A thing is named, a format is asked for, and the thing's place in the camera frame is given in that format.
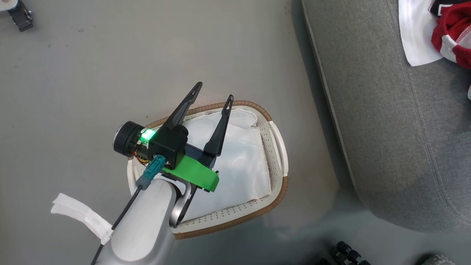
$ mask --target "black cable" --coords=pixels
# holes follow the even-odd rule
[[[114,222],[113,226],[111,227],[111,230],[115,230],[116,227],[118,226],[118,224],[121,222],[122,218],[124,217],[124,215],[128,212],[129,208],[131,207],[132,203],[134,202],[134,200],[136,199],[136,197],[138,196],[139,192],[142,190],[142,185],[139,185],[138,186],[138,189],[134,192],[134,194],[132,195],[131,199],[129,200],[128,204],[126,205],[126,207],[124,208],[124,210],[121,212],[121,214],[119,215],[118,219],[116,220],[116,222]],[[91,264],[90,265],[95,265],[95,263],[97,262],[97,259],[98,259],[98,256],[100,255],[101,253],[101,250],[103,249],[104,245],[101,245],[98,247],[98,250],[97,252],[95,253],[95,256],[93,257],[93,260],[91,261]]]

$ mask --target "red garment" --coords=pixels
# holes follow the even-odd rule
[[[433,30],[432,44],[443,57],[471,69],[471,2],[443,10]]]

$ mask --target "gray fabric upholstery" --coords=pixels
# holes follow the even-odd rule
[[[305,0],[303,6],[363,203],[411,230],[470,230],[470,72],[446,59],[410,67],[398,0]]]

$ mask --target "basket handle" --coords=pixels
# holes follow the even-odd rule
[[[273,121],[268,122],[268,124],[270,125],[269,129],[273,143],[276,145],[276,158],[281,168],[281,172],[283,173],[283,177],[286,177],[288,175],[288,154],[286,153],[286,146],[284,146],[283,137]]]

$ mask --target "green bracket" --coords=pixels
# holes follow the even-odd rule
[[[163,170],[212,192],[216,190],[219,183],[219,176],[216,172],[189,156],[184,156],[177,168],[171,170],[164,167]]]

